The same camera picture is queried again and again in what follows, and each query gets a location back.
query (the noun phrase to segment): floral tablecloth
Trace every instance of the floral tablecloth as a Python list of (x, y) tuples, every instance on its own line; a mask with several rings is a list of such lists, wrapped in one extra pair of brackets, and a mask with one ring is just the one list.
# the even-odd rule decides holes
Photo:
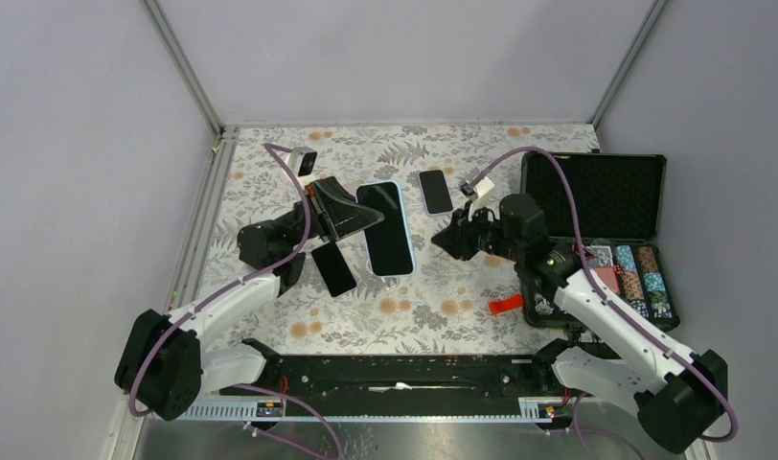
[[(598, 140), (590, 125), (539, 126), (345, 126), (244, 128), (236, 147), (218, 213), (199, 295), (239, 273), (237, 232), (270, 219), (298, 200), (286, 175), (262, 143), (309, 146), (319, 152), (314, 173), (334, 175), (353, 195), (358, 185), (394, 179), (402, 187), (417, 269), (383, 280), (367, 267), (363, 234), (339, 242), (358, 282), (331, 298), (311, 257), (299, 283), (274, 303), (252, 310), (213, 348), (256, 337), (283, 354), (500, 354), (530, 353), (561, 331), (529, 327), (520, 310), (493, 316), (488, 303), (517, 292), (513, 264), (478, 253), (469, 262), (451, 259), (429, 239), (448, 217), (429, 217), (417, 172), (441, 169), (454, 206), (465, 199), (457, 187), (515, 147), (590, 151)], [(491, 174), (498, 200), (518, 190), (518, 158)], [(307, 251), (320, 244), (311, 241)]]

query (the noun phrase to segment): metal floor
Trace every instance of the metal floor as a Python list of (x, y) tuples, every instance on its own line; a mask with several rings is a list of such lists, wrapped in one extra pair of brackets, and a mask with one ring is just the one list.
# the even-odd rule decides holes
[[(631, 416), (606, 403), (582, 402), (582, 426), (615, 431), (647, 459), (684, 459), (654, 443)], [(533, 434), (535, 425), (490, 423), (333, 424), (347, 460), (587, 459), (574, 433)], [(317, 423), (283, 423), (272, 428), (311, 449), (334, 454), (332, 439)], [(606, 460), (638, 458), (626, 446), (587, 434), (587, 443)], [(264, 437), (256, 439), (231, 422), (147, 420), (134, 460), (309, 460), (309, 456)]]

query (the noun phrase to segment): black carrying case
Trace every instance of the black carrying case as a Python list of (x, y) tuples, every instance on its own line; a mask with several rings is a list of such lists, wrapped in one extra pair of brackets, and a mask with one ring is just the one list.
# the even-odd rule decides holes
[[(665, 156), (599, 152), (554, 155), (575, 197), (583, 243), (589, 245), (593, 241), (605, 240), (612, 246), (650, 246), (665, 283), (671, 317), (653, 317), (650, 314), (647, 319), (661, 331), (679, 326), (667, 272), (654, 244), (666, 171)], [(544, 210), (552, 240), (574, 240), (569, 201), (555, 168), (543, 155), (528, 154), (522, 158), (520, 191), (532, 196)], [(642, 271), (639, 274), (645, 293)], [(581, 321), (555, 305), (549, 314), (544, 309), (539, 312), (532, 306), (525, 307), (525, 321), (533, 327), (584, 327)]]

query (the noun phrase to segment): phone screen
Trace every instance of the phone screen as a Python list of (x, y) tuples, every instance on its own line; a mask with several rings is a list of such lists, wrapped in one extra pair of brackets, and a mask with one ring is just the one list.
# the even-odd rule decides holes
[(421, 171), (418, 173), (420, 188), (423, 190), (425, 211), (434, 216), (450, 213), (454, 210), (451, 194), (448, 193), (446, 175), (441, 170)]
[(310, 255), (318, 266), (321, 278), (332, 297), (337, 297), (355, 288), (353, 273), (335, 241), (313, 249)]
[(395, 182), (380, 182), (358, 187), (358, 203), (383, 213), (383, 222), (364, 230), (372, 271), (377, 276), (407, 275), (414, 271), (408, 230)]

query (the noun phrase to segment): cable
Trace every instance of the cable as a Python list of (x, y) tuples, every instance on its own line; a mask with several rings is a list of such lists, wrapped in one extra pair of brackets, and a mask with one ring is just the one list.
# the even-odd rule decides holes
[(327, 429), (329, 434), (332, 436), (332, 441), (335, 443), (335, 449), (338, 451), (338, 455), (335, 456), (335, 457), (328, 457), (327, 455), (324, 455), (323, 453), (319, 453), (319, 452), (316, 452), (314, 450), (310, 450), (309, 448), (306, 448), (306, 447), (300, 445), (299, 443), (296, 443), (295, 441), (290, 441), (287, 438), (283, 438), (282, 436), (279, 436), (278, 434), (273, 434), (273, 433), (271, 433), (269, 431), (258, 430), (258, 431), (256, 431), (257, 434), (261, 434), (261, 435), (266, 436), (266, 437), (268, 437), (270, 439), (273, 439), (275, 441), (279, 441), (280, 443), (287, 444), (288, 446), (291, 446), (292, 448), (299, 449), (300, 451), (306, 453), (307, 455), (312, 455), (314, 458), (321, 458), (322, 460), (341, 460), (342, 458), (344, 458), (344, 448), (341, 445), (341, 440), (338, 439), (338, 435), (335, 434), (335, 430), (332, 429), (332, 426), (330, 425), (330, 422), (328, 422), (321, 414), (318, 413), (317, 410), (313, 409), (306, 402), (304, 402), (304, 401), (302, 401), (302, 400), (300, 400), (298, 398), (294, 398), (292, 396), (286, 395), (284, 393), (277, 393), (275, 391), (266, 390), (266, 389), (260, 388), (258, 386), (239, 384), (239, 385), (234, 385), (234, 387), (242, 389), (242, 390), (253, 391), (253, 392), (256, 392), (256, 393), (262, 393), (262, 394), (267, 395), (267, 396), (273, 396), (273, 397), (276, 397), (276, 398), (285, 399), (285, 400), (290, 401), (291, 403), (295, 403), (296, 405), (301, 406), (302, 408), (307, 410), (307, 412), (312, 414), (316, 419), (318, 419), (318, 421), (321, 422), (321, 425), (323, 425), (324, 428)]
[(572, 399), (572, 391), (569, 388), (564, 388), (564, 397), (561, 399), (561, 405), (559, 407), (566, 407), (570, 399)]
[[(629, 439), (627, 439), (624, 436), (621, 436), (618, 433), (615, 433), (615, 432), (612, 432), (612, 431), (606, 431), (605, 429), (598, 429), (598, 428), (577, 428), (576, 427), (575, 429), (576, 430), (580, 430), (580, 431), (582, 431), (585, 434), (599, 434), (601, 436), (606, 436), (607, 438), (609, 438), (609, 439), (611, 439), (613, 441), (620, 441), (621, 443), (625, 444), (629, 449), (631, 449), (631, 451), (633, 451), (634, 454), (637, 455), (637, 457), (640, 460), (647, 460), (646, 456), (643, 455), (643, 452), (641, 452), (640, 449), (637, 448), (637, 446), (632, 441), (630, 441)], [(519, 431), (527, 433), (527, 434), (549, 434), (549, 435), (569, 434), (569, 433), (572, 432), (569, 429), (548, 429), (548, 430), (544, 430), (544, 429), (524, 429), (524, 430), (519, 430)]]
[[(601, 460), (598, 455), (595, 455), (595, 452), (592, 451), (592, 448), (586, 444), (584, 434), (581, 432), (581, 400), (584, 398), (584, 396), (586, 396), (586, 393), (582, 391), (581, 394), (578, 395), (578, 398), (575, 399), (575, 407), (572, 408), (572, 425), (575, 427), (575, 432), (578, 434), (578, 440), (581, 441), (583, 449), (586, 450), (590, 457), (594, 458), (595, 460)], [(640, 453), (639, 450), (637, 450), (637, 452), (638, 457), (643, 457), (643, 454)]]
[[(572, 195), (572, 188), (569, 185), (569, 181), (567, 181), (564, 171), (561, 169), (561, 165), (559, 164), (558, 160), (556, 160), (556, 158), (549, 151), (535, 146), (522, 147), (522, 148), (510, 150), (504, 155), (494, 160), (486, 169), (482, 170), (481, 173), (479, 173), (476, 177), (474, 177), (471, 180), (471, 182), (469, 182), (469, 184), (472, 186), (476, 185), (476, 183), (482, 180), (482, 178), (485, 177), (493, 168), (495, 168), (496, 165), (510, 158), (511, 156), (522, 152), (540, 153), (545, 158), (547, 158), (547, 160), (553, 165), (553, 168), (555, 168), (556, 173), (559, 175), (559, 179), (561, 180), (561, 185), (564, 188), (564, 192), (567, 195), (567, 201), (569, 201), (570, 214), (572, 216), (572, 227), (573, 227), (573, 232), (575, 234), (575, 244), (576, 247), (579, 247), (582, 250), (581, 253), (583, 254), (584, 243), (581, 240), (581, 226), (578, 222), (578, 209), (576, 207), (575, 197), (573, 197)], [(693, 374), (705, 386), (705, 388), (707, 388), (708, 391), (710, 391), (711, 394), (714, 395), (714, 398), (716, 398), (716, 400), (719, 401), (721, 406), (724, 408), (724, 411), (727, 414), (727, 418), (730, 421), (730, 429), (728, 430), (727, 434), (718, 437), (708, 436), (703, 434), (702, 436), (699, 436), (699, 439), (702, 439), (703, 441), (710, 441), (715, 443), (725, 443), (735, 438), (739, 432), (739, 420), (736, 416), (736, 411), (733, 409), (733, 406), (730, 405), (730, 402), (728, 402), (727, 398), (722, 395), (721, 391), (719, 391), (719, 389), (716, 386), (714, 386), (714, 384), (711, 383), (711, 381), (708, 380), (708, 378), (706, 378), (696, 367), (694, 367), (693, 364), (689, 363), (688, 361), (685, 360), (685, 358), (678, 355), (674, 350), (671, 349), (671, 347), (667, 346), (660, 339), (654, 337), (651, 333), (649, 333), (649, 331), (646, 330), (646, 328), (644, 328), (640, 323), (638, 323), (637, 320), (635, 320), (628, 313), (622, 310), (620, 306), (618, 306), (616, 303), (612, 302), (611, 300), (608, 300), (606, 294), (601, 289), (601, 287), (598, 286), (598, 283), (595, 281), (595, 278), (592, 276), (592, 270), (589, 268), (589, 264), (586, 261), (586, 257), (580, 257), (579, 259), (581, 259), (581, 266), (583, 268), (583, 274), (586, 277), (586, 280), (589, 282), (589, 284), (592, 285), (592, 289), (595, 291), (595, 293), (598, 294), (601, 300), (604, 301), (606, 305), (610, 307), (618, 316), (620, 316), (624, 321), (629, 323), (629, 325), (632, 326), (636, 331), (638, 331), (647, 340), (649, 340), (655, 347), (660, 349), (663, 352), (663, 355), (667, 357), (671, 357), (673, 360), (675, 360), (680, 365), (682, 365), (686, 370), (691, 372), (691, 374)]]
[[(299, 183), (299, 180), (296, 178), (296, 175), (290, 170), (290, 167), (285, 163), (285, 161), (282, 160), (282, 158), (279, 157), (278, 151), (291, 151), (288, 148), (276, 146), (273, 144), (263, 144), (263, 147), (265, 150), (267, 150), (268, 153), (270, 153), (270, 156), (273, 157), (274, 160), (279, 164), (280, 167), (282, 167), (283, 170), (287, 173), (287, 176), (290, 178), (290, 181), (293, 182), (293, 185), (296, 187), (296, 190), (299, 192), (299, 197), (302, 199), (302, 208), (305, 212), (305, 231), (302, 234), (302, 239), (299, 240), (299, 243), (296, 245), (296, 247), (293, 249), (293, 252), (288, 254), (286, 257), (281, 259), (279, 262), (276, 262), (274, 264), (271, 264), (261, 270), (257, 270), (253, 273), (250, 273), (244, 277), (242, 277), (242, 281), (235, 280), (221, 288), (219, 288), (217, 291), (203, 299), (197, 306), (194, 308), (194, 312), (200, 312), (203, 309), (205, 309), (209, 304), (214, 302), (218, 299), (218, 297), (229, 290), (240, 286), (244, 284), (245, 282), (256, 278), (262, 274), (269, 273), (270, 271), (273, 271), (275, 268), (278, 268), (284, 264), (287, 264), (290, 262), (291, 259), (293, 259), (296, 254), (302, 251), (302, 247), (304, 247), (305, 242), (308, 240), (308, 236), (310, 233), (310, 207), (308, 203), (308, 198), (305, 196), (304, 188), (302, 188), (302, 184)], [(172, 323), (172, 325), (158, 338), (158, 340), (152, 345), (152, 347), (149, 349), (149, 352), (147, 353), (147, 357), (144, 359), (144, 362), (141, 363), (141, 367), (138, 368), (138, 374), (135, 376), (135, 380), (132, 382), (132, 386), (129, 389), (129, 413), (132, 414), (135, 417), (143, 417), (151, 412), (151, 409), (146, 410), (139, 410), (136, 402), (138, 398), (138, 389), (141, 387), (141, 381), (144, 379), (144, 376), (147, 374), (147, 370), (149, 369), (149, 366), (151, 365), (154, 358), (157, 356), (158, 352), (160, 351), (161, 347), (163, 347), (164, 343), (169, 339), (172, 334), (174, 334), (175, 331), (177, 331), (180, 326), (186, 323), (191, 318), (194, 318), (195, 316), (191, 314), (190, 312), (187, 312), (183, 315), (180, 319)]]
[[(279, 392), (282, 394), (287, 394), (287, 390), (290, 389), (290, 383), (287, 381), (287, 377), (281, 376), (279, 378)], [(279, 400), (282, 403), (282, 414), (285, 414), (286, 411), (286, 405), (285, 400)]]

